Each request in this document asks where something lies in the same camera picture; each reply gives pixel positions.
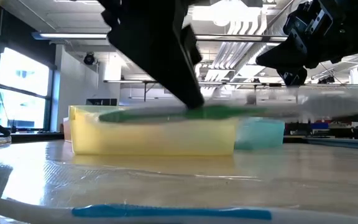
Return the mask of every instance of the fluorescent light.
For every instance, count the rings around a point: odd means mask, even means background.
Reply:
[[[83,39],[83,40],[106,40],[107,34],[86,34],[86,33],[32,33],[36,40],[55,40],[55,39]],[[218,41],[218,42],[264,42],[281,43],[287,37],[272,35],[219,35],[219,34],[197,34],[197,41]]]
[[[241,0],[222,0],[212,6],[193,6],[191,16],[194,21],[213,21],[217,26],[226,26],[230,21],[249,22],[261,10],[246,6]]]
[[[99,4],[96,0],[55,0],[55,2],[83,3],[83,4]]]
[[[142,80],[105,80],[107,83],[143,83]]]
[[[141,96],[130,96],[128,98],[144,100],[144,97],[141,97]],[[158,97],[146,97],[146,100],[157,100],[157,99],[158,99]]]
[[[275,37],[271,37],[270,38],[270,42],[275,42],[275,43],[281,43],[286,41],[287,37],[279,37],[279,36],[275,36]]]
[[[266,45],[267,45],[268,47],[276,47],[276,46],[279,46],[280,43],[266,43]]]
[[[222,85],[223,82],[198,82],[199,84],[202,85]]]
[[[39,34],[44,39],[106,39],[106,34],[64,34],[64,33],[51,33]]]

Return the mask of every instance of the plastic container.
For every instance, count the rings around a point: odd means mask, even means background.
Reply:
[[[124,110],[116,106],[70,106],[75,154],[224,156],[231,155],[238,118],[163,124],[100,123],[92,115]]]
[[[244,118],[239,121],[236,149],[265,149],[283,144],[285,124],[283,121]]]

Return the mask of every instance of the table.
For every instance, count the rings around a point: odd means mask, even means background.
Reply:
[[[35,205],[252,206],[358,215],[357,149],[284,144],[232,157],[74,156],[69,142],[50,141],[0,148],[0,163],[13,167],[3,197]]]

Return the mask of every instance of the blue container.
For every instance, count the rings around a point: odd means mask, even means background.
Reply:
[[[312,129],[329,129],[328,123],[313,123],[311,124]]]
[[[234,149],[265,149],[283,144],[285,124],[264,118],[244,118],[237,128]]]

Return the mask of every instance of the ceiling duct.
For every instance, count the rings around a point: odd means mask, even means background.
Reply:
[[[283,32],[283,26],[287,21],[287,17],[289,15],[289,13],[293,12],[295,9],[297,9],[298,5],[300,3],[306,2],[307,0],[291,0],[286,7],[283,9],[282,12],[280,12],[279,15],[277,15],[277,20],[273,22],[273,24],[264,31],[264,34],[266,35],[285,35]],[[246,43],[247,46],[249,46],[249,50],[247,51],[247,54],[240,60],[240,61],[235,61],[233,62],[230,67],[231,68],[235,68],[235,70],[237,71],[237,74],[242,70],[243,72],[247,71],[247,67],[250,64],[255,63],[254,60],[256,59],[257,56],[259,56],[260,54],[262,54],[264,51],[267,50],[267,48],[269,47],[267,44],[254,44],[254,43]],[[253,77],[254,75],[258,74],[259,69],[250,69],[250,72],[256,72],[256,73],[247,73],[247,77]]]
[[[218,4],[226,6],[227,9],[232,8],[229,12],[225,11],[221,13],[235,14],[235,9],[237,9],[237,11],[241,10],[241,14],[239,16],[232,16],[232,20],[230,20],[230,27],[227,32],[229,35],[253,35],[266,25],[266,15],[264,13],[265,9],[263,8],[262,0],[222,0],[218,1],[216,6]],[[238,49],[243,49],[244,46],[244,43],[223,42],[210,68],[222,70],[229,69],[227,64],[230,64],[231,61],[236,60],[237,58],[238,60],[241,59],[242,54],[239,54],[241,51]],[[206,77],[212,78],[212,81],[220,81],[226,75],[227,72],[224,71],[218,72],[216,75],[211,71]]]
[[[265,29],[267,27],[267,18],[266,18],[265,11],[262,10],[262,12],[260,14],[260,26],[258,26],[257,21],[258,21],[258,18],[256,18],[256,22],[252,23],[253,26],[251,26],[251,29],[248,31],[247,34],[260,35],[265,31]],[[236,51],[234,52],[232,59],[230,61],[228,61],[226,67],[234,68],[235,64],[241,60],[243,55],[245,55],[247,53],[247,51],[250,49],[251,46],[252,46],[252,44],[250,44],[250,43],[241,43],[240,47],[237,48]]]

